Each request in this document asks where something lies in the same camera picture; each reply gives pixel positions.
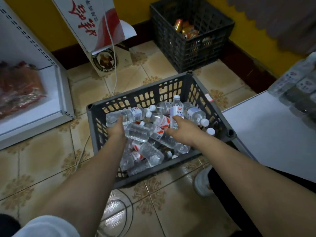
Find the hand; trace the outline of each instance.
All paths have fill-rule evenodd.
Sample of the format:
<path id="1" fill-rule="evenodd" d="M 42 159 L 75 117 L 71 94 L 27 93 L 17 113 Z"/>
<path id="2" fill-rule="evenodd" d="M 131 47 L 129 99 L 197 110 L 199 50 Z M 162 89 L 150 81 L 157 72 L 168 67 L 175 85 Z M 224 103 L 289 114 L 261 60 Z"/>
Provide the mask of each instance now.
<path id="1" fill-rule="evenodd" d="M 117 136 L 118 138 L 122 138 L 126 140 L 125 131 L 123 128 L 123 116 L 120 115 L 116 124 L 113 127 L 108 127 L 107 132 L 109 134 L 109 138 L 113 136 Z"/>
<path id="2" fill-rule="evenodd" d="M 196 147 L 196 142 L 198 141 L 197 138 L 204 135 L 205 132 L 193 122 L 185 120 L 180 116 L 173 116 L 172 118 L 177 122 L 178 129 L 168 128 L 166 129 L 166 133 L 184 145 Z"/>

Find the person's right hand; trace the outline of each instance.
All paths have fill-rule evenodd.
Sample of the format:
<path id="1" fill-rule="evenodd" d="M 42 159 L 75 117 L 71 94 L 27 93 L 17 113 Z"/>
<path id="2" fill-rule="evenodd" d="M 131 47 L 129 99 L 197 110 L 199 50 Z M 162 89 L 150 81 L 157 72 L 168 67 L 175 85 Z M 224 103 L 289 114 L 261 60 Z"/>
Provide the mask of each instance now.
<path id="1" fill-rule="evenodd" d="M 197 138 L 204 135 L 205 132 L 192 121 L 185 120 L 180 116 L 173 116 L 173 119 L 177 122 L 178 129 L 168 128 L 166 129 L 166 133 L 184 145 L 195 147 Z"/>

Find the round logo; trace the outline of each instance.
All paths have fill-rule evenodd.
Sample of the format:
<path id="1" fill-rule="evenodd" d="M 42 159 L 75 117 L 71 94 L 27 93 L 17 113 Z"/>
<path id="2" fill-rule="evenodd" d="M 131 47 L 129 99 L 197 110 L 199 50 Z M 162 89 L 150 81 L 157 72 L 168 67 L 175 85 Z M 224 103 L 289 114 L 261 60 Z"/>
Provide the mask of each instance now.
<path id="1" fill-rule="evenodd" d="M 115 58 L 116 58 L 116 65 L 118 65 L 119 62 L 116 55 L 115 55 Z M 104 51 L 101 51 L 95 55 L 92 55 L 92 60 L 95 66 L 100 71 L 109 72 L 115 69 L 114 52 L 110 48 Z"/>

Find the white sleeve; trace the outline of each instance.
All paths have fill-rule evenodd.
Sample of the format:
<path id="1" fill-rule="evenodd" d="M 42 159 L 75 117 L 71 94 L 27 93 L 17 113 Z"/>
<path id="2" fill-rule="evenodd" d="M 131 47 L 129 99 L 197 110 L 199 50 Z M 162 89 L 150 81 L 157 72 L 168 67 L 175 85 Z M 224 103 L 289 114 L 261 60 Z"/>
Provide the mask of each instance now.
<path id="1" fill-rule="evenodd" d="M 80 237 L 75 227 L 66 220 L 44 215 L 27 223 L 13 237 Z"/>

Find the black pants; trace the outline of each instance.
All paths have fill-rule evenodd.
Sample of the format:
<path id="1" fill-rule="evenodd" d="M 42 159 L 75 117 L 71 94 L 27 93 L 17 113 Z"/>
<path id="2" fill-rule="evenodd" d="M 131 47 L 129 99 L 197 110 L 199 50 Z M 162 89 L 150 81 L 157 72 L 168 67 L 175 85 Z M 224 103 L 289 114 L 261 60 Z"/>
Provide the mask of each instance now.
<path id="1" fill-rule="evenodd" d="M 278 172 L 281 175 L 284 175 L 285 177 L 316 193 L 315 183 L 282 171 L 278 171 L 275 169 L 272 170 Z M 239 204 L 235 196 L 231 193 L 226 184 L 216 173 L 214 168 L 212 168 L 209 172 L 208 178 L 210 182 L 210 187 L 214 191 L 215 195 L 218 197 L 230 217 L 235 221 L 239 228 L 241 228 L 242 235 L 239 236 L 262 236 L 250 217 L 247 215 L 246 211 Z"/>

